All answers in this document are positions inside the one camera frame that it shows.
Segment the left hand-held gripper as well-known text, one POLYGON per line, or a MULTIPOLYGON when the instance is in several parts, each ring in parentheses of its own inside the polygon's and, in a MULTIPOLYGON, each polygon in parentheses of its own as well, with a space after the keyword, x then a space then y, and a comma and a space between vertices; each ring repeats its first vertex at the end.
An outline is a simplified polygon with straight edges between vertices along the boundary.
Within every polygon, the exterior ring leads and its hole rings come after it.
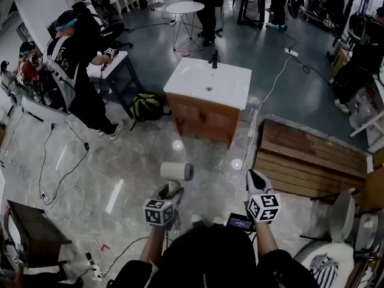
POLYGON ((180 187, 169 196, 168 184, 158 187, 144 203, 145 221, 152 226, 162 226, 166 230, 180 230, 181 219, 178 208, 184 192, 185 188, 180 187))

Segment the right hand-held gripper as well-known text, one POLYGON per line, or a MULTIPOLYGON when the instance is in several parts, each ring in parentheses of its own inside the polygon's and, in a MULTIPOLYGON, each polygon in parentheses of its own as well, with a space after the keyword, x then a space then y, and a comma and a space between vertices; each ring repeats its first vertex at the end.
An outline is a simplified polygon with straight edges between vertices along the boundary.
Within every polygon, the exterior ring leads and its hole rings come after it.
POLYGON ((255 222, 272 222, 281 208, 279 194, 267 194, 272 190, 270 180, 261 172, 248 169, 246 190, 249 195, 247 211, 255 222))

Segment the beige hair dryer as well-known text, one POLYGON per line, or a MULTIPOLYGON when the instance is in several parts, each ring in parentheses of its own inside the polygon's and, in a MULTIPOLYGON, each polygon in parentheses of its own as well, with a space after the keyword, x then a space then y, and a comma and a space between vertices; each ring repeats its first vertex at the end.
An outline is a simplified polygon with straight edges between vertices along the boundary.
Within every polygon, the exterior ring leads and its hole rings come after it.
MULTIPOLYGON (((166 184, 169 185, 170 196, 180 187, 183 187, 183 182, 193 180, 194 165, 191 163, 163 162, 160 167, 160 176, 166 181, 166 184)), ((180 230, 174 229, 174 234, 178 235, 180 230)))

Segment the white sink basin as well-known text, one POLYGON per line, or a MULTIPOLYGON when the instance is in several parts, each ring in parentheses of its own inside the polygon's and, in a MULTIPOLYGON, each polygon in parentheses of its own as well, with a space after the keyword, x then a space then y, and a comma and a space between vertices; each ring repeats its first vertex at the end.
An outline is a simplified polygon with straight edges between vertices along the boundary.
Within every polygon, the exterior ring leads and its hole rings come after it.
POLYGON ((208 61, 182 58, 163 91, 244 110, 247 104, 252 71, 208 61))

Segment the person's right forearm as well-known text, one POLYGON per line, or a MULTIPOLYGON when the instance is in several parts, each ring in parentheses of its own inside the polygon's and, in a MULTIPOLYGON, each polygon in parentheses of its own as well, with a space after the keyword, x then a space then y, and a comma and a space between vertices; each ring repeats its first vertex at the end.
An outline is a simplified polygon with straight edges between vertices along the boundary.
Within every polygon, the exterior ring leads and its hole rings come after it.
POLYGON ((277 243, 267 222, 256 222, 255 228, 258 258, 263 257, 269 252, 278 250, 277 243))

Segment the person's left forearm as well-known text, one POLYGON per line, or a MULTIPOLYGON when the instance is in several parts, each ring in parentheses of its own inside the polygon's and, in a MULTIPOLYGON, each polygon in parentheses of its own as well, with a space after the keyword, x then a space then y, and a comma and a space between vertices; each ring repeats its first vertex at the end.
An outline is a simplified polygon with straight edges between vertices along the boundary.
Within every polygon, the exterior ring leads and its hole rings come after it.
POLYGON ((140 254, 139 260, 158 265, 162 253, 166 230, 162 226, 152 226, 149 238, 140 254))

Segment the wooden sink cabinet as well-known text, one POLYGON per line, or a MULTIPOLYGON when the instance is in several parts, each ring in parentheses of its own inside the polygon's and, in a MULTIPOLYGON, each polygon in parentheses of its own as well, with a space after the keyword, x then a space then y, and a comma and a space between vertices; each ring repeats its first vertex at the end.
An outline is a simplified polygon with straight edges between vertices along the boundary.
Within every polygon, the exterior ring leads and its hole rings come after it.
POLYGON ((224 143, 231 147, 240 110, 211 101, 167 93, 178 133, 224 143))

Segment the black device with screen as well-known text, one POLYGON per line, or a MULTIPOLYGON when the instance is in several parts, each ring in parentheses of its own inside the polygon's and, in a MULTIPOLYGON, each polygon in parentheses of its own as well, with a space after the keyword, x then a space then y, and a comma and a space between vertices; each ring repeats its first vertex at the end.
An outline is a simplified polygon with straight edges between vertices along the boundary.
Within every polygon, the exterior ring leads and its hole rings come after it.
POLYGON ((231 213, 226 226, 251 233, 255 230, 254 222, 245 215, 231 213))

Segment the person's black clothing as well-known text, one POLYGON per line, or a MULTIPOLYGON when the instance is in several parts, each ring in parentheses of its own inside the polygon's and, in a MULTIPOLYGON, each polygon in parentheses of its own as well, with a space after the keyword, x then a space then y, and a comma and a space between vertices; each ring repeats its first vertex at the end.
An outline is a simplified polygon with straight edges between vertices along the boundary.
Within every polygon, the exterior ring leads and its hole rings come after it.
POLYGON ((258 258, 245 232, 196 227, 164 250, 158 265, 128 261, 109 288, 319 288, 285 250, 258 258))

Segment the yellow and black backpack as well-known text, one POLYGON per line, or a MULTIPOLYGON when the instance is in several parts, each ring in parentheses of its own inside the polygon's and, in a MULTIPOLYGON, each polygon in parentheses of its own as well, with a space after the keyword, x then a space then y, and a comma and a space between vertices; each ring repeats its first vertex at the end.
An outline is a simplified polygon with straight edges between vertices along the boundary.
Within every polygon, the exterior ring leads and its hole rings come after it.
POLYGON ((138 93, 133 98, 132 102, 134 124, 131 126, 130 131, 136 126, 138 122, 157 121, 163 116, 170 116, 172 111, 164 111, 164 101, 157 94, 151 93, 138 93))

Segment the grey round-back chair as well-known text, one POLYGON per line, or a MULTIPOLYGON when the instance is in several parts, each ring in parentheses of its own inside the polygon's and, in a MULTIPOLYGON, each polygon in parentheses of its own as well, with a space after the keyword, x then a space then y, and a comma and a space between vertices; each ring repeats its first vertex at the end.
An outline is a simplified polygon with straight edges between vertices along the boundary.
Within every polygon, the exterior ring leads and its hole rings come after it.
POLYGON ((329 212, 328 230, 323 237, 305 235, 299 237, 312 241, 344 243, 352 231, 355 219, 356 202, 354 196, 360 192, 357 188, 350 188, 340 193, 310 198, 311 201, 319 201, 332 206, 329 212))

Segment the striped black white cloth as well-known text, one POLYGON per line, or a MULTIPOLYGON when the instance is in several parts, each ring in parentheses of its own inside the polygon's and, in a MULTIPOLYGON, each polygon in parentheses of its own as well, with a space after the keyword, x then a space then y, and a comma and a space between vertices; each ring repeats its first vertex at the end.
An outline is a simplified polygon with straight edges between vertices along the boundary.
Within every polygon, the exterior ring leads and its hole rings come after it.
POLYGON ((310 273, 319 288, 331 288, 338 277, 338 263, 327 254, 316 255, 310 263, 310 273))

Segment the dark brown wooden side table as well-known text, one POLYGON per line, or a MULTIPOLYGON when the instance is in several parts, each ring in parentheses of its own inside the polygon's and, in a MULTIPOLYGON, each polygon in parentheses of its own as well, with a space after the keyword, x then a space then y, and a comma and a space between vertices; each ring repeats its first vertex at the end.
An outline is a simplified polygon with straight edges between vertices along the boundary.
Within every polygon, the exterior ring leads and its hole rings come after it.
POLYGON ((59 258, 61 247, 71 240, 46 217, 45 211, 7 200, 4 214, 6 244, 21 255, 27 268, 68 264, 59 258))

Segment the brown cardboard box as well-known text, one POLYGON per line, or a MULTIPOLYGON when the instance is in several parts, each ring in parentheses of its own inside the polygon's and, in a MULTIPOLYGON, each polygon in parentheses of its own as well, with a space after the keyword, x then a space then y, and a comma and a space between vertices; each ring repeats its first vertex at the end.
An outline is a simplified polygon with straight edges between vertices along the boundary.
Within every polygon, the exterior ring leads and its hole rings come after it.
POLYGON ((351 51, 341 48, 332 63, 332 75, 335 76, 340 68, 344 66, 351 57, 351 51))

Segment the black metal frame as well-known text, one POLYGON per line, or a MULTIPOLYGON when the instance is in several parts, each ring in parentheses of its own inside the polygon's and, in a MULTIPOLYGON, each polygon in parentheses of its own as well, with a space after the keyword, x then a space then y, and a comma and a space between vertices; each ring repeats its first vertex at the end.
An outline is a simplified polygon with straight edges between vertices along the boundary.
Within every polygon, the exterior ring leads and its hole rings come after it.
POLYGON ((116 66, 101 68, 100 88, 103 100, 120 104, 128 117, 134 119, 133 98, 144 90, 129 56, 116 66))

